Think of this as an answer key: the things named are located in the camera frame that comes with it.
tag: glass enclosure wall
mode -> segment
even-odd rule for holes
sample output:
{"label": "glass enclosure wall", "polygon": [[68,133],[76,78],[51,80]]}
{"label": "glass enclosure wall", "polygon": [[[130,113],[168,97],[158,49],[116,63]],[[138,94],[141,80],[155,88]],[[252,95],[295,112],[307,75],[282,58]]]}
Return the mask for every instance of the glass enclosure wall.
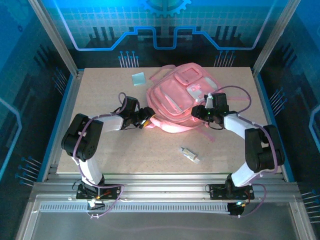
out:
{"label": "glass enclosure wall", "polygon": [[297,240],[290,211],[288,204],[264,203],[242,219],[214,213],[123,212],[98,221],[81,212],[40,212],[32,239]]}
{"label": "glass enclosure wall", "polygon": [[27,0],[0,1],[0,239],[14,239],[70,76]]}
{"label": "glass enclosure wall", "polygon": [[78,68],[253,66],[287,0],[43,0]]}
{"label": "glass enclosure wall", "polygon": [[[319,1],[301,0],[260,73],[294,178],[303,192],[315,189],[316,194],[320,191],[319,13]],[[315,208],[308,210],[319,210],[318,204],[311,205]],[[316,212],[309,214],[313,221],[319,221]]]}

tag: robotic arm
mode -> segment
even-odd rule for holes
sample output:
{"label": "robotic arm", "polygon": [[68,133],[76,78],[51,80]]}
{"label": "robotic arm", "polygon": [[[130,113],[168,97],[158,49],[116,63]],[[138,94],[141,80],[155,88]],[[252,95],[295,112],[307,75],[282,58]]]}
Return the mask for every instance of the robotic arm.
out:
{"label": "robotic arm", "polygon": [[[271,145],[264,131],[256,124],[239,116],[235,111],[229,111],[225,93],[208,94],[204,98],[205,106],[193,107],[191,115],[208,123],[216,123],[222,129],[234,132],[245,142],[245,163],[228,176],[225,183],[227,189],[232,191],[232,189],[248,186],[255,178],[262,177],[264,172],[276,172],[276,168],[284,164],[284,151],[274,125],[263,126],[272,139]],[[276,161],[271,147],[275,150]]]}
{"label": "robotic arm", "polygon": [[[221,129],[236,133],[244,139],[245,143],[245,163],[236,172],[228,175],[225,184],[210,184],[213,185],[210,186],[210,198],[239,201],[249,197],[244,194],[251,193],[251,199],[253,199],[251,182],[257,177],[262,177],[265,172],[275,173],[277,166],[284,164],[284,151],[279,133],[274,125],[266,125],[260,129],[261,126],[239,116],[236,111],[230,111],[225,93],[208,94],[204,98],[205,106],[193,107],[191,115],[208,123],[216,123]],[[150,107],[140,108],[136,98],[128,96],[126,99],[126,105],[122,103],[122,107],[119,107],[123,109],[121,112],[114,111],[112,115],[101,117],[99,120],[92,121],[86,115],[77,114],[62,139],[62,149],[72,157],[82,172],[84,186],[80,188],[81,184],[79,185],[77,192],[81,193],[77,194],[77,199],[91,199],[92,194],[102,199],[104,194],[109,193],[107,189],[100,188],[100,186],[106,186],[105,179],[94,159],[101,133],[124,130],[130,125],[142,129],[155,115]],[[76,150],[76,158],[79,160],[76,160],[74,158],[76,143],[89,121],[92,122],[79,142]],[[230,206],[235,206],[235,215],[238,215],[238,206],[235,204]]]}
{"label": "robotic arm", "polygon": [[119,114],[101,117],[99,120],[96,119],[90,123],[76,151],[76,157],[79,161],[75,160],[73,152],[79,136],[90,118],[83,114],[77,114],[62,139],[62,149],[80,167],[83,173],[82,181],[89,186],[93,186],[93,184],[104,186],[105,183],[103,174],[94,159],[100,135],[111,131],[124,130],[131,124],[142,129],[155,114],[150,107],[140,108],[136,98],[128,96],[126,99],[126,105],[124,106],[125,101],[123,101],[122,107],[124,109]]}

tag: pink backpack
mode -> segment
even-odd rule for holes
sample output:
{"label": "pink backpack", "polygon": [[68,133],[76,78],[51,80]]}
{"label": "pink backpack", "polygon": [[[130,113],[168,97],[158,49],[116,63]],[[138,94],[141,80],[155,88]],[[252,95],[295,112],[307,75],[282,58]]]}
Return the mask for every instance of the pink backpack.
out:
{"label": "pink backpack", "polygon": [[[172,70],[162,79],[155,80],[155,75],[163,69]],[[204,103],[204,95],[221,87],[196,63],[163,66],[150,79],[154,85],[147,90],[146,99],[155,116],[148,127],[157,126],[168,133],[181,133],[203,125],[202,120],[191,115],[191,110]]]}

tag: gear logo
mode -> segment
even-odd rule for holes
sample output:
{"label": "gear logo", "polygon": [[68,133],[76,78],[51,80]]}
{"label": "gear logo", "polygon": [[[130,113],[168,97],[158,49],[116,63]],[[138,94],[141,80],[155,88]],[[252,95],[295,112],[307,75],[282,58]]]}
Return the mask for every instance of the gear logo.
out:
{"label": "gear logo", "polygon": [[145,10],[157,17],[161,15],[173,17],[174,14],[180,14],[180,10],[186,10],[186,5],[191,4],[191,0],[142,0],[141,4]]}
{"label": "gear logo", "polygon": [[11,17],[20,24],[29,16],[30,5],[28,0],[0,0],[0,4],[6,6]]}

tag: circuit pattern graphic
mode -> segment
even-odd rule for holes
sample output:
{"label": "circuit pattern graphic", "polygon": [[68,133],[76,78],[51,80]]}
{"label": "circuit pattern graphic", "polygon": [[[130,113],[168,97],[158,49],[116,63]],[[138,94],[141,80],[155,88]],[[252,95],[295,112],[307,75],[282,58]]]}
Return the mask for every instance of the circuit pattern graphic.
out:
{"label": "circuit pattern graphic", "polygon": [[[189,25],[189,24],[178,25],[178,26],[176,26],[174,28],[173,40],[172,40],[173,43],[172,43],[171,46],[159,46],[158,42],[157,42],[157,30],[156,30],[156,28],[154,26],[152,26],[152,25],[148,26],[146,24],[141,24],[139,26],[139,23],[137,23],[138,26],[134,26],[133,30],[132,29],[130,29],[129,31],[124,30],[122,35],[120,35],[117,38],[114,38],[115,41],[112,43],[111,46],[108,46],[108,47],[79,47],[77,42],[76,42],[76,38],[73,36],[74,33],[69,28],[68,23],[67,23],[64,15],[62,14],[59,6],[57,5],[57,3],[55,3],[55,7],[56,7],[57,13],[59,15],[59,18],[62,21],[62,23],[64,25],[64,28],[65,28],[65,30],[66,30],[66,32],[67,32],[67,34],[68,34],[68,36],[69,36],[69,38],[71,40],[71,43],[72,43],[72,45],[74,46],[74,48],[77,51],[83,51],[83,52],[87,52],[87,51],[113,51],[121,43],[121,41],[125,37],[139,35],[139,30],[152,31],[152,35],[150,35],[150,36],[152,36],[153,46],[154,46],[154,49],[156,49],[156,50],[174,50],[177,47],[177,44],[178,44],[178,31],[180,31],[180,30],[191,30],[192,31],[191,32],[192,35],[203,35],[203,37],[206,38],[217,50],[222,50],[222,51],[224,51],[224,50],[228,50],[228,51],[237,51],[237,50],[251,51],[257,46],[258,41],[259,41],[259,39],[260,39],[260,37],[261,37],[261,35],[262,35],[266,25],[267,25],[267,22],[269,21],[269,18],[271,17],[271,13],[273,12],[273,10],[275,8],[276,1],[277,0],[275,0],[273,2],[273,4],[271,5],[270,9],[268,10],[268,13],[267,13],[267,15],[265,16],[265,18],[263,20],[261,28],[259,29],[259,32],[257,33],[256,39],[254,40],[252,46],[219,46],[218,43],[208,34],[207,31],[198,30],[196,25]],[[191,2],[190,0],[185,0],[184,1],[184,3],[186,3],[186,4],[190,3],[190,2]]]}
{"label": "circuit pattern graphic", "polygon": [[141,4],[145,10],[149,10],[150,14],[166,18],[180,14],[181,10],[186,10],[186,5],[191,4],[191,0],[142,0]]}

